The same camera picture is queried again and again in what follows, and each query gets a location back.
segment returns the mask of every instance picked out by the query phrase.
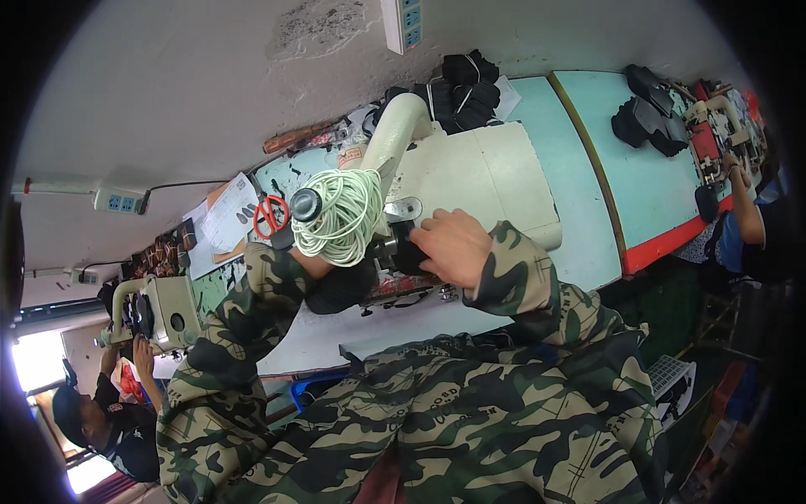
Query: workbench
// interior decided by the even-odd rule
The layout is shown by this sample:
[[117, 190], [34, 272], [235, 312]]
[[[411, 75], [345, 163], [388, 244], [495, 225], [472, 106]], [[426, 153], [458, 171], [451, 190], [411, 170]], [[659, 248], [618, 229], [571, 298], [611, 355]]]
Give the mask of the workbench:
[[[667, 158], [648, 142], [635, 149], [613, 134], [610, 118], [633, 96], [622, 74], [557, 72], [513, 80], [512, 85], [522, 100], [508, 121], [525, 128], [563, 226], [562, 245], [549, 252], [561, 281], [598, 289], [701, 231], [704, 223], [694, 200], [700, 180], [692, 152], [685, 149]], [[675, 109], [682, 112], [685, 105], [676, 98]], [[315, 173], [335, 167], [335, 151], [318, 148], [274, 160], [256, 172], [256, 179], [267, 193], [290, 198]], [[272, 179], [283, 194], [272, 188]], [[723, 208], [729, 207], [729, 191], [728, 184], [720, 193]], [[231, 286], [244, 273], [241, 259], [193, 282], [202, 319], [226, 296], [227, 283]], [[440, 333], [479, 334], [510, 323], [461, 302], [442, 304], [436, 296], [405, 309], [374, 311], [361, 317], [353, 306], [322, 316], [303, 306], [286, 338], [258, 363], [258, 373], [293, 374], [346, 364], [340, 344], [380, 351]]]

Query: white wall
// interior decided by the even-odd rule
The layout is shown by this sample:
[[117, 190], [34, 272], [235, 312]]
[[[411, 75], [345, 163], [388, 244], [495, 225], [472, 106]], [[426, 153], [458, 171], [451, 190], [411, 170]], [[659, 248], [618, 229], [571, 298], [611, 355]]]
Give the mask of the white wall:
[[[143, 190], [226, 178], [262, 160], [269, 136], [422, 81], [442, 55], [473, 48], [514, 76], [639, 63], [685, 81], [745, 80], [693, 0], [422, 0], [422, 17], [423, 43], [403, 57], [385, 47], [379, 0], [106, 0], [43, 88], [16, 181]], [[27, 196], [27, 267], [124, 259], [207, 190], [155, 192], [145, 217], [96, 212], [86, 196]], [[81, 297], [70, 289], [28, 282], [25, 300]]]
[[95, 395], [103, 354], [103, 348], [93, 345], [93, 339], [98, 337], [106, 325], [107, 323], [99, 323], [61, 333], [67, 360], [78, 378], [78, 391], [89, 394], [90, 397]]

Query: person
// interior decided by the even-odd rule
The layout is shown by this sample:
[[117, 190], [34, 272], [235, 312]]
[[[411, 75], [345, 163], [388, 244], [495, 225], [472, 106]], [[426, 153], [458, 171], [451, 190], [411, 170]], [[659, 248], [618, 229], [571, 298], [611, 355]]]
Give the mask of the person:
[[68, 383], [53, 394], [53, 419], [71, 443], [96, 452], [134, 481], [152, 482], [160, 479], [155, 428], [162, 394], [152, 376], [154, 359], [150, 344], [137, 336], [133, 345], [135, 367], [154, 410], [118, 402], [120, 393], [110, 380], [118, 360], [116, 344], [103, 352], [94, 398], [78, 393], [76, 374], [65, 362]]
[[712, 294], [724, 293], [743, 277], [762, 283], [793, 277], [802, 248], [792, 232], [787, 199], [751, 200], [752, 181], [738, 159], [728, 153], [722, 164], [731, 183], [733, 209], [673, 255], [700, 264], [700, 280]]
[[667, 446], [638, 354], [648, 326], [558, 281], [506, 221], [488, 234], [462, 210], [436, 210], [410, 239], [466, 306], [515, 324], [414, 334], [353, 358], [348, 377], [270, 431], [256, 362], [332, 267], [250, 243], [246, 274], [166, 391], [156, 430], [168, 498], [378, 502], [363, 482], [390, 460], [398, 470], [380, 479], [399, 474], [407, 502], [659, 502]]

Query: white cord coil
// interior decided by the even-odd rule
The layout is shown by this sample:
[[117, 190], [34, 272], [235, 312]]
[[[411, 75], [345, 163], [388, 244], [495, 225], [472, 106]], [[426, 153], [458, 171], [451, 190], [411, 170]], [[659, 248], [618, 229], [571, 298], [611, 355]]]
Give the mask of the white cord coil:
[[374, 170], [326, 170], [305, 184], [322, 198], [322, 211], [308, 223], [291, 219], [299, 251], [348, 268], [364, 258], [383, 215], [380, 174]]

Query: red scissors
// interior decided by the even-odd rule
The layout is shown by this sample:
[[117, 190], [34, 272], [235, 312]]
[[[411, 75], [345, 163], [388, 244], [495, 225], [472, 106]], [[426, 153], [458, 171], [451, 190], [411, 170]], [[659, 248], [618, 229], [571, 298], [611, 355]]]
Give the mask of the red scissors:
[[[272, 211], [272, 203], [276, 203], [280, 205], [280, 208], [283, 209], [283, 222], [277, 223], [277, 220], [274, 218], [274, 212]], [[255, 234], [258, 235], [260, 238], [264, 240], [269, 240], [272, 238], [272, 235], [278, 232], [280, 229], [285, 227], [285, 224], [289, 221], [289, 206], [285, 204], [285, 200], [274, 194], [269, 194], [263, 201], [258, 202], [257, 209], [255, 210], [255, 215], [252, 217], [252, 226], [255, 228]], [[262, 222], [263, 220], [266, 221], [268, 224], [268, 228], [272, 230], [272, 232], [268, 235], [264, 235], [260, 232], [260, 227], [258, 227], [258, 223]]]

